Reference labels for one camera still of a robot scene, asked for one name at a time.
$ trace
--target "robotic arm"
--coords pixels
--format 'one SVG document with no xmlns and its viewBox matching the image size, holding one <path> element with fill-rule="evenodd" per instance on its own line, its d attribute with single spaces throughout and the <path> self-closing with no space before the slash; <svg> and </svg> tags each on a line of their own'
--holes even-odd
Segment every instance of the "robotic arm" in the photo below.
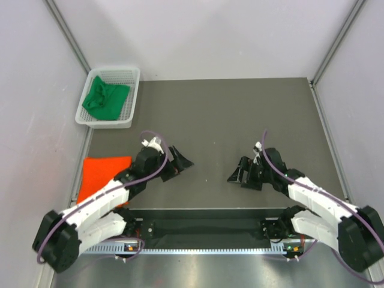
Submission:
<svg viewBox="0 0 384 288">
<path fill-rule="evenodd" d="M 354 215 L 317 193 L 320 188 L 302 172 L 287 169 L 275 148 L 265 149 L 271 163 L 285 176 L 311 187 L 312 190 L 293 184 L 274 171 L 261 153 L 260 142 L 256 143 L 253 150 L 255 158 L 252 160 L 242 157 L 227 181 L 254 190 L 261 190 L 264 183 L 269 183 L 274 190 L 307 207 L 287 208 L 280 215 L 277 227 L 267 226 L 265 233 L 273 233 L 278 238 L 288 238 L 297 233 L 308 235 L 338 251 L 342 259 L 357 272 L 364 271 L 384 256 L 372 234 Z M 384 241 L 384 227 L 376 210 L 370 206 L 359 208 L 349 203 L 344 204 L 366 220 Z"/>
<path fill-rule="evenodd" d="M 76 206 L 60 213 L 52 210 L 44 216 L 32 248 L 39 253 L 47 241 L 41 256 L 57 273 L 68 269 L 79 255 L 97 243 L 114 236 L 134 235 L 138 227 L 136 219 L 128 209 L 116 207 L 143 191 L 156 171 L 159 173 L 154 177 L 159 176 L 165 182 L 193 165 L 174 146 L 169 147 L 173 160 L 164 163 L 166 155 L 159 137 L 149 142 L 144 140 L 142 144 L 144 147 L 132 165 L 119 172 L 100 191 Z M 137 184 L 124 187 L 133 181 Z M 65 221 L 49 237 L 63 219 Z"/>
</svg>

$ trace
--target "laundry basket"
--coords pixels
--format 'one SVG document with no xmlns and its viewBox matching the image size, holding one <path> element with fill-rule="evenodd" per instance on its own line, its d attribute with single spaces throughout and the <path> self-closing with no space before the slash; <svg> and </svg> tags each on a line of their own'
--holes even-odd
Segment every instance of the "laundry basket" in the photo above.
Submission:
<svg viewBox="0 0 384 288">
<path fill-rule="evenodd" d="M 107 84 L 120 84 L 130 87 L 128 97 L 124 102 L 120 116 L 117 120 L 104 121 L 92 117 L 82 106 L 85 97 L 91 89 L 92 82 L 99 76 Z M 85 86 L 77 107 L 75 120 L 79 124 L 88 125 L 94 129 L 130 128 L 132 125 L 137 90 L 139 88 L 140 70 L 135 67 L 107 67 L 92 69 L 85 82 Z"/>
</svg>

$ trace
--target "folded orange fabric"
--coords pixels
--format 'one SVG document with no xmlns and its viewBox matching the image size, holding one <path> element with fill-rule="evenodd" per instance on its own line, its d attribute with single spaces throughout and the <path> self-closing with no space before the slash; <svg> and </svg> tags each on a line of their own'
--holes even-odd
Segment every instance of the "folded orange fabric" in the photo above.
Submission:
<svg viewBox="0 0 384 288">
<path fill-rule="evenodd" d="M 117 173 L 131 166 L 131 157 L 85 158 L 77 204 L 102 189 Z"/>
</svg>

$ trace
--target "white backdrop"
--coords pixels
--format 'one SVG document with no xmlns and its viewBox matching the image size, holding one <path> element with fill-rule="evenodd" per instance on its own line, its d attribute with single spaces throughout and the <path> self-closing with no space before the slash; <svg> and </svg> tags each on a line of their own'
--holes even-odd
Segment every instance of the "white backdrop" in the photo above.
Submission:
<svg viewBox="0 0 384 288">
<path fill-rule="evenodd" d="M 45 213 L 66 208 L 85 127 L 86 74 L 42 0 L 0 4 L 0 286 L 32 287 Z"/>
<path fill-rule="evenodd" d="M 384 1 L 369 0 L 317 89 L 360 206 L 384 217 Z"/>
<path fill-rule="evenodd" d="M 308 77 L 354 0 L 55 0 L 92 68 L 144 80 Z"/>
</svg>

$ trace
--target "green cloth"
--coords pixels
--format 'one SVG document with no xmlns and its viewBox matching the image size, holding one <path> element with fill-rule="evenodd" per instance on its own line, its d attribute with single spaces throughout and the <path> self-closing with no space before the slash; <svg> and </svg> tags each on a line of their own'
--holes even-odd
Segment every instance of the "green cloth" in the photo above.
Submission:
<svg viewBox="0 0 384 288">
<path fill-rule="evenodd" d="M 129 91 L 129 86 L 106 84 L 96 76 L 84 99 L 83 107 L 96 119 L 117 120 Z"/>
</svg>

